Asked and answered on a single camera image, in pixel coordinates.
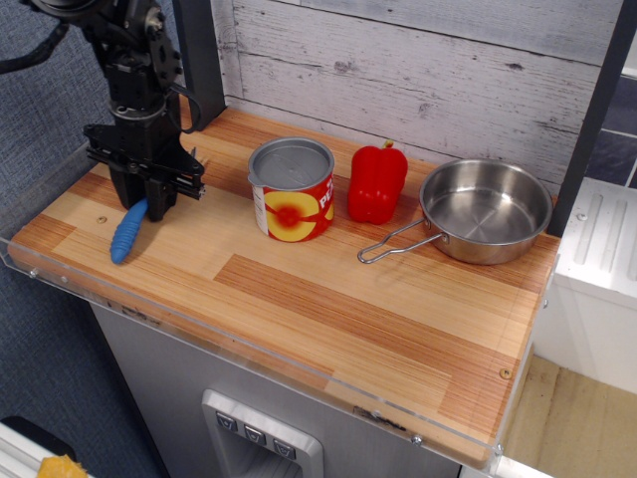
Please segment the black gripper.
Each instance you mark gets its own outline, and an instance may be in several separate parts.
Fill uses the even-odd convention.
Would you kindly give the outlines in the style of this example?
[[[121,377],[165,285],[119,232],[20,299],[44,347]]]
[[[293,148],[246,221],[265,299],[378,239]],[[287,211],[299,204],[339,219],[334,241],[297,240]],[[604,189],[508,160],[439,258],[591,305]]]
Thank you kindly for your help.
[[[177,193],[194,199],[205,194],[204,166],[180,142],[179,107],[113,107],[111,114],[113,124],[87,124],[84,134],[89,158],[111,164],[110,179],[126,210],[146,197],[149,220],[159,222]]]

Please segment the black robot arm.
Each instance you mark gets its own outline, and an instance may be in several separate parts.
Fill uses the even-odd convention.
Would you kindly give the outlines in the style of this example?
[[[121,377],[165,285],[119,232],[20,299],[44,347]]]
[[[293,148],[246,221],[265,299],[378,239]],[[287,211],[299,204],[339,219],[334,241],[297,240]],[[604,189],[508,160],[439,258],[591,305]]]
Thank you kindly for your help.
[[[111,124],[88,124],[89,158],[106,164],[122,206],[148,204],[152,222],[162,220],[178,195],[205,192],[203,165],[181,144],[180,99],[189,93],[176,82],[181,55],[165,31],[155,1],[31,1],[29,7],[58,20],[45,41],[54,49],[69,26],[92,45],[109,91]]]

